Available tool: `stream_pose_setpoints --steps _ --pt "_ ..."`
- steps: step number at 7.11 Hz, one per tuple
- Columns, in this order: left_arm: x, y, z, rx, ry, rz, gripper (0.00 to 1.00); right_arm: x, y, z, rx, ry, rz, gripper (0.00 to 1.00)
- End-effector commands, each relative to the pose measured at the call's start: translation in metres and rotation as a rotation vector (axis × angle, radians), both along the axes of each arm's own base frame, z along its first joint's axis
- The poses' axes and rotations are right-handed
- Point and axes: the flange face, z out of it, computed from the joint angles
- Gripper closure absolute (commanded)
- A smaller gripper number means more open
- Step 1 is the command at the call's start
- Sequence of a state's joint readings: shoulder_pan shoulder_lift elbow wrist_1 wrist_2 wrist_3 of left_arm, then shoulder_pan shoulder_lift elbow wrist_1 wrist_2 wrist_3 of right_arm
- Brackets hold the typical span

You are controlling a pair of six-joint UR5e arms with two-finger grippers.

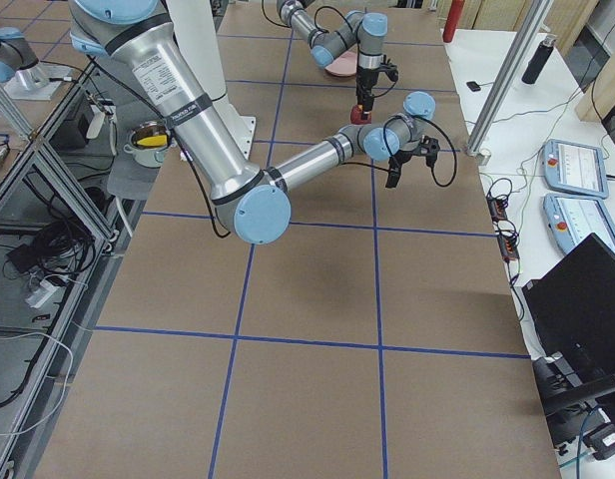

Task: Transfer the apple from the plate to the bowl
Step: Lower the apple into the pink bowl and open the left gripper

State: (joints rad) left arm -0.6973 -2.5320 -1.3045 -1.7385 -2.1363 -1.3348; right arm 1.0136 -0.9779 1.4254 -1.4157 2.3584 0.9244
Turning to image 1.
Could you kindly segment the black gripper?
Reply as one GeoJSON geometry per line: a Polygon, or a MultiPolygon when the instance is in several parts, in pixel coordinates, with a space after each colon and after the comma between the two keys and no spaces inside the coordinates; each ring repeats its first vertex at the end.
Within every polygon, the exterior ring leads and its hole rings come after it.
{"type": "Polygon", "coordinates": [[[367,110],[372,110],[373,108],[372,89],[377,83],[378,75],[379,71],[377,69],[369,69],[361,66],[356,67],[355,82],[357,103],[364,105],[367,110]]]}
{"type": "Polygon", "coordinates": [[[399,150],[390,156],[388,160],[388,171],[384,187],[395,189],[401,178],[402,167],[411,160],[412,151],[399,150]]]}

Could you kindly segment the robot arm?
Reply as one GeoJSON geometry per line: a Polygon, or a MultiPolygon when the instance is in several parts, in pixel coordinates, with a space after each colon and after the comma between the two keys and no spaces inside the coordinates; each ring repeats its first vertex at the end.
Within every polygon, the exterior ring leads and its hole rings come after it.
{"type": "Polygon", "coordinates": [[[401,165],[412,156],[436,158],[436,140],[423,129],[435,111],[433,98],[409,94],[401,112],[385,122],[371,119],[373,87],[380,74],[396,77],[383,53],[384,14],[347,13],[334,31],[322,29],[305,1],[281,1],[281,23],[304,40],[315,63],[329,66],[356,50],[357,105],[336,134],[276,167],[248,158],[254,124],[238,114],[221,92],[225,86],[216,27],[207,6],[187,1],[73,1],[71,38],[88,56],[127,65],[168,130],[210,184],[218,221],[252,244],[277,240],[292,213],[289,191],[364,154],[386,161],[394,187],[401,165]]]}
{"type": "Polygon", "coordinates": [[[354,48],[356,103],[350,112],[350,121],[356,125],[371,122],[374,102],[378,95],[373,92],[381,74],[392,83],[398,81],[397,66],[384,53],[384,40],[388,31],[388,19],[383,13],[352,10],[339,13],[339,27],[328,30],[317,21],[317,13],[310,13],[309,1],[278,1],[277,21],[269,15],[264,18],[275,26],[287,28],[303,39],[315,63],[322,69],[354,48]]]}

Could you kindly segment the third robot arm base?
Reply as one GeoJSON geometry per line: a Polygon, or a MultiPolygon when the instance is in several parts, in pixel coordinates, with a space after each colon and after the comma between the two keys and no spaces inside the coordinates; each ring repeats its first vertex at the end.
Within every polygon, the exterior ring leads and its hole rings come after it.
{"type": "Polygon", "coordinates": [[[0,84],[10,98],[49,101],[70,80],[71,67],[41,62],[19,29],[0,28],[0,84]]]}

